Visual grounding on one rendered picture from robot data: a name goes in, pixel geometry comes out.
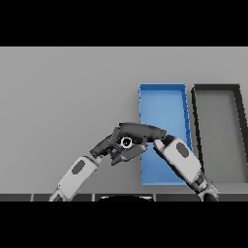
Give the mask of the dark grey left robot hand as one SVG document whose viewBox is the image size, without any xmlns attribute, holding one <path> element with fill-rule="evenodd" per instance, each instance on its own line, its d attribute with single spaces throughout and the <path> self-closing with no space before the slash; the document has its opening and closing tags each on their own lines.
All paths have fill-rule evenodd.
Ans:
<svg viewBox="0 0 248 248">
<path fill-rule="evenodd" d="M 97 158 L 99 156 L 107 156 L 108 154 L 114 159 L 123 149 L 118 146 L 121 137 L 121 130 L 116 127 L 113 133 L 100 141 L 94 148 L 90 150 L 90 154 Z"/>
</svg>

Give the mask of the dark grey bin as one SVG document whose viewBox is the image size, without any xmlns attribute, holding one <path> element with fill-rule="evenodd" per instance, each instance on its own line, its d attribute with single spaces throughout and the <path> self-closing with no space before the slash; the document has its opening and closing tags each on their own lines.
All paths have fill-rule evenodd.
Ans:
<svg viewBox="0 0 248 248">
<path fill-rule="evenodd" d="M 191 90 L 199 159 L 216 183 L 248 183 L 248 126 L 239 84 Z"/>
</svg>

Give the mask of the blue bin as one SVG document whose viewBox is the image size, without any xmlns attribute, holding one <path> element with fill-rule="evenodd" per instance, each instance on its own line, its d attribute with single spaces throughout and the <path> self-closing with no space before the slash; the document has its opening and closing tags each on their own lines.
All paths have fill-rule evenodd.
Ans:
<svg viewBox="0 0 248 248">
<path fill-rule="evenodd" d="M 182 139 L 192 149 L 188 97 L 184 83 L 141 83 L 139 122 L 163 128 Z M 147 186 L 184 185 L 149 143 L 141 159 L 141 184 Z"/>
</svg>

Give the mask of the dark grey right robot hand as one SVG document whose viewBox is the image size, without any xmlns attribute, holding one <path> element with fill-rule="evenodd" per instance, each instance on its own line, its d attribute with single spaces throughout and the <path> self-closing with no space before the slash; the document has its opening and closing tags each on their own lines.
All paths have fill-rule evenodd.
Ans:
<svg viewBox="0 0 248 248">
<path fill-rule="evenodd" d="M 118 126 L 121 130 L 121 137 L 118 146 L 123 151 L 112 159 L 111 164 L 114 166 L 120 162 L 129 162 L 147 150 L 147 144 L 154 140 L 164 140 L 167 131 L 155 126 L 139 123 L 120 123 Z M 128 137 L 132 139 L 131 148 L 125 149 L 120 145 L 121 139 Z"/>
</svg>

